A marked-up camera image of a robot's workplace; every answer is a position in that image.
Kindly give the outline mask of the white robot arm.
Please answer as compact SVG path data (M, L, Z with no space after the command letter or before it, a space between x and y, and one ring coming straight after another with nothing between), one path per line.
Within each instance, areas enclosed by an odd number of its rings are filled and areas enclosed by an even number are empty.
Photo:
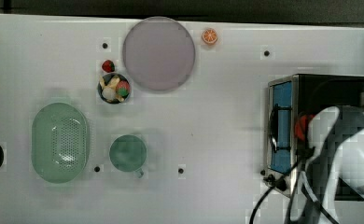
M333 106L309 122L313 151L298 171L285 224L339 224L335 196L342 181L364 199L364 110Z

